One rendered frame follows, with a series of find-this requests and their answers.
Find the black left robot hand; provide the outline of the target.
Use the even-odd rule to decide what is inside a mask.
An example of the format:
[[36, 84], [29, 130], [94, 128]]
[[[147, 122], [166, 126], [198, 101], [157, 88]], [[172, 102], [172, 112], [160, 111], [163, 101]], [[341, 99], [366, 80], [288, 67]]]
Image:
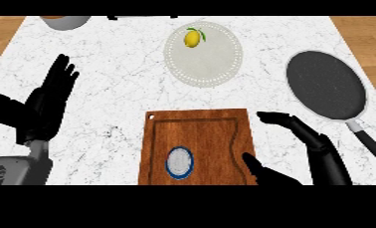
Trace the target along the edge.
[[43, 85], [21, 103], [0, 94], [0, 124], [17, 129], [17, 143], [51, 140], [61, 128], [67, 101], [80, 73], [64, 54], [49, 70]]

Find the round pale placemat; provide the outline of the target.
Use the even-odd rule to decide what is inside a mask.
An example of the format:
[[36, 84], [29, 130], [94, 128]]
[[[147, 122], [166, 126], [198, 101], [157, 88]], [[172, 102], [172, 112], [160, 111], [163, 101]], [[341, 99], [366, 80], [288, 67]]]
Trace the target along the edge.
[[[186, 45], [186, 35], [198, 31], [200, 42]], [[234, 33], [222, 25], [197, 21], [182, 25], [166, 44], [166, 63], [176, 78], [189, 86], [214, 88], [237, 75], [242, 65], [242, 47]]]

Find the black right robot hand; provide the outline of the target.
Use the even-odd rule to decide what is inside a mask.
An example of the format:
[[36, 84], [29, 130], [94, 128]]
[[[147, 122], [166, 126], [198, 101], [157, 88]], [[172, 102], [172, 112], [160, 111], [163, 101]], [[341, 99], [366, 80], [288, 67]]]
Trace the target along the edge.
[[[288, 128], [306, 144], [313, 184], [318, 186], [352, 185], [350, 173], [328, 135], [319, 133], [296, 115], [259, 112], [257, 116], [265, 123]], [[251, 153], [242, 154], [242, 160], [259, 185], [301, 185], [296, 178], [266, 167]]]

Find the grey bowl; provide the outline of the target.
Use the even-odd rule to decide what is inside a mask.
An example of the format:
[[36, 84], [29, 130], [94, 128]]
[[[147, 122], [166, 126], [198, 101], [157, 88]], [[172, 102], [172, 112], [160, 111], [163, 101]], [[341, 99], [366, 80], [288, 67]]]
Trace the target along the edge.
[[52, 29], [68, 31], [80, 28], [91, 20], [91, 16], [55, 16], [43, 17], [42, 20]]

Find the dark frying pan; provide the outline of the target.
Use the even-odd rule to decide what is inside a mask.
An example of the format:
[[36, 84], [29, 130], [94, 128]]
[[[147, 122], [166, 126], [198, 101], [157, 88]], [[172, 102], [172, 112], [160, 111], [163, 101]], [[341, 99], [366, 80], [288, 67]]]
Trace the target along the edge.
[[321, 51], [303, 51], [287, 64], [287, 81], [304, 106], [318, 115], [347, 124], [376, 156], [376, 140], [357, 122], [368, 109], [368, 92], [346, 62]]

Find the brown wooden cutting board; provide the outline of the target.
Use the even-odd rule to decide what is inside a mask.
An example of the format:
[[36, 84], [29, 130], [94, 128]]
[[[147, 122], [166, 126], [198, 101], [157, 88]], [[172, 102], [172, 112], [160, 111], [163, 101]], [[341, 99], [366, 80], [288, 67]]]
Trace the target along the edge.
[[[194, 155], [194, 171], [183, 180], [166, 169], [176, 146]], [[245, 152], [254, 154], [247, 109], [148, 112], [139, 184], [256, 185]]]

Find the blue-rimmed can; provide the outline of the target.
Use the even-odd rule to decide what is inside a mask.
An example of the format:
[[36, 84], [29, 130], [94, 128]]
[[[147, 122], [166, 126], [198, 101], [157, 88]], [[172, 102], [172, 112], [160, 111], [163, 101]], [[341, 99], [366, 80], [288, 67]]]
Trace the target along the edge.
[[186, 179], [194, 171], [194, 155], [185, 146], [176, 146], [166, 160], [167, 173], [175, 180]]

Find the yellow lemon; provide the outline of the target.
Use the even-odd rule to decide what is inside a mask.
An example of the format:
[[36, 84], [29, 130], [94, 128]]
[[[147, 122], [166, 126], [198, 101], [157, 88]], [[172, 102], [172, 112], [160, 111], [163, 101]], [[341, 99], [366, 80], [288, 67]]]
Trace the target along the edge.
[[189, 48], [195, 48], [200, 41], [206, 40], [206, 33], [201, 29], [188, 28], [188, 33], [185, 36], [185, 44]]

